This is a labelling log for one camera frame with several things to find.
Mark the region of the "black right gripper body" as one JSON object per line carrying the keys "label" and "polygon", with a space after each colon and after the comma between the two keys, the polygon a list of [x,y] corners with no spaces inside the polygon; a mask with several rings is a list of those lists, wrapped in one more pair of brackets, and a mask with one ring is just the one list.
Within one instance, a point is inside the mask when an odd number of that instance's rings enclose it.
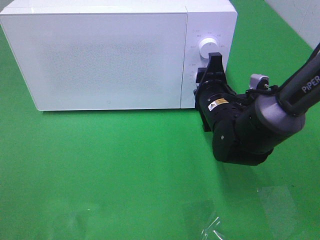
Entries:
{"label": "black right gripper body", "polygon": [[236,94],[228,86],[226,77],[204,74],[194,95],[195,108],[199,111],[205,132],[212,132],[216,123],[233,121],[240,114]]}

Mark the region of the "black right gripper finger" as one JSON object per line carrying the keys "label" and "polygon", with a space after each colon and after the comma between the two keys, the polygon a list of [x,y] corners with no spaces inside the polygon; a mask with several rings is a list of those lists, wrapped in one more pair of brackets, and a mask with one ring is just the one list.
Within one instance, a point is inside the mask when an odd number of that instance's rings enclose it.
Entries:
{"label": "black right gripper finger", "polygon": [[197,74],[196,74],[196,84],[200,84],[201,80],[206,72],[206,67],[199,67],[197,69]]}
{"label": "black right gripper finger", "polygon": [[210,52],[208,54],[208,65],[206,68],[206,74],[211,74],[213,76],[218,76],[220,78],[225,78],[225,70],[223,66],[223,56],[219,52]]}

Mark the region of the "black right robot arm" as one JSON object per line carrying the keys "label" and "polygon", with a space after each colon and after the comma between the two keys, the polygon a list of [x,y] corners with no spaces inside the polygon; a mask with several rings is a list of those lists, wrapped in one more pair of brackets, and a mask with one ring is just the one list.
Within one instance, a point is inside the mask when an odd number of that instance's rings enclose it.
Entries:
{"label": "black right robot arm", "polygon": [[249,89],[237,94],[227,83],[222,55],[211,52],[200,67],[194,90],[205,132],[212,133],[214,158],[223,163],[256,166],[275,146],[305,126],[306,112],[320,100],[320,49],[281,86],[253,74]]}

